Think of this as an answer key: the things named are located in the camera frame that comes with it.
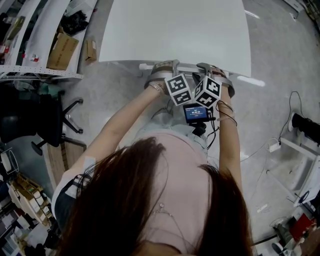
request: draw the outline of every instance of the black office chair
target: black office chair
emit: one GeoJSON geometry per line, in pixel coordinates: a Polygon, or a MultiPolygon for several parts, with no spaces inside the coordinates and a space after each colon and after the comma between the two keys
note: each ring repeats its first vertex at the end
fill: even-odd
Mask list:
{"type": "Polygon", "coordinates": [[[62,133],[63,123],[75,133],[82,134],[82,129],[75,128],[65,115],[83,99],[74,101],[62,110],[61,92],[57,99],[51,95],[37,95],[33,92],[20,92],[14,88],[0,91],[0,138],[3,143],[22,136],[34,136],[36,133],[43,139],[38,144],[31,143],[33,150],[42,156],[41,147],[49,143],[54,147],[65,138],[62,133]]]}

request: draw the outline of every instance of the white desk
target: white desk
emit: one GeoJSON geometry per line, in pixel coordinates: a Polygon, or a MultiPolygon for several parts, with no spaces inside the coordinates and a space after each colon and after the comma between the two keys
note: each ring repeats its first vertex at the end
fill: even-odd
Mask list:
{"type": "Polygon", "coordinates": [[[114,0],[99,62],[209,63],[251,76],[251,51],[241,0],[114,0]]]}

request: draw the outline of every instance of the small display screen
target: small display screen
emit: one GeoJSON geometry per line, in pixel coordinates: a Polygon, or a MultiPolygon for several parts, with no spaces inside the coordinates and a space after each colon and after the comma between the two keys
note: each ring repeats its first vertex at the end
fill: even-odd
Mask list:
{"type": "Polygon", "coordinates": [[[185,109],[185,116],[188,120],[207,118],[207,109],[204,106],[195,106],[185,109]]]}

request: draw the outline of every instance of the black pants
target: black pants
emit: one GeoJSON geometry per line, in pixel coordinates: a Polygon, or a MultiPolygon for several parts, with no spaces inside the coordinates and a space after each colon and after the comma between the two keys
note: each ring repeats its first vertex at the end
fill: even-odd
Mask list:
{"type": "Polygon", "coordinates": [[[294,114],[292,118],[292,126],[297,127],[301,132],[304,132],[306,136],[312,139],[314,142],[320,144],[320,125],[312,122],[308,118],[303,118],[298,114],[294,114]]]}

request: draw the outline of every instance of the hair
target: hair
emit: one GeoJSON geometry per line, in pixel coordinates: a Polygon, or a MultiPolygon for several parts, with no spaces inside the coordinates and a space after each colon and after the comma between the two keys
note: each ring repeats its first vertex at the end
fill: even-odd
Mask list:
{"type": "MultiPolygon", "coordinates": [[[[57,254],[100,255],[106,250],[110,255],[137,254],[153,212],[153,179],[163,151],[155,138],[142,139],[87,170],[94,172],[92,180],[78,190],[57,254]]],[[[193,254],[253,255],[249,214],[231,173],[206,164],[200,168],[211,177],[212,193],[203,234],[193,254]]]]}

